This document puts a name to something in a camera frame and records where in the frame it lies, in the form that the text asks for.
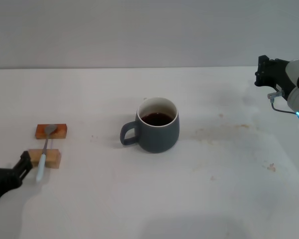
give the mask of wall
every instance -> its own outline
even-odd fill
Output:
[[[0,68],[256,65],[299,57],[299,0],[0,0]]]

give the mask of dark liquid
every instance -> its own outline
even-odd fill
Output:
[[[163,113],[152,113],[147,116],[144,116],[142,120],[145,123],[148,123],[153,126],[162,126],[162,125],[169,124],[170,122],[173,121],[171,117]]]

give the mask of stain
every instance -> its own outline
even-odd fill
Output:
[[[198,130],[195,131],[195,134],[198,134],[198,132],[200,132],[200,131],[204,131],[204,129],[203,128],[199,128]]]
[[[202,163],[199,163],[195,168],[192,169],[192,172],[197,172],[199,171],[200,169],[203,168],[203,164]]]
[[[250,127],[250,125],[248,125],[248,124],[240,124],[240,125],[235,125],[235,127],[236,128],[240,128],[240,127],[244,127],[244,128],[249,128]]]
[[[274,164],[272,163],[272,164],[270,164],[270,166],[269,167],[267,167],[267,169],[268,170],[270,170],[270,171],[273,171],[273,172],[275,172],[276,171],[276,168],[274,167]]]

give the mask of wooden block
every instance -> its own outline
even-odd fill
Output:
[[[47,127],[49,124],[38,124],[36,127],[35,137],[36,139],[46,139],[46,134],[44,133],[45,127]],[[58,128],[55,132],[50,134],[49,138],[65,138],[66,132],[68,130],[68,127],[65,123],[57,124]]]
[[[42,154],[42,149],[29,149],[28,150],[31,163],[34,167],[37,167]],[[61,162],[61,153],[58,149],[47,149],[45,167],[47,168],[59,168]]]

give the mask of mug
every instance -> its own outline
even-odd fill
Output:
[[[127,131],[134,128],[135,136],[125,139]],[[144,150],[161,153],[174,146],[179,136],[179,116],[174,103],[155,97],[145,100],[136,112],[135,121],[121,129],[123,145],[138,143]]]

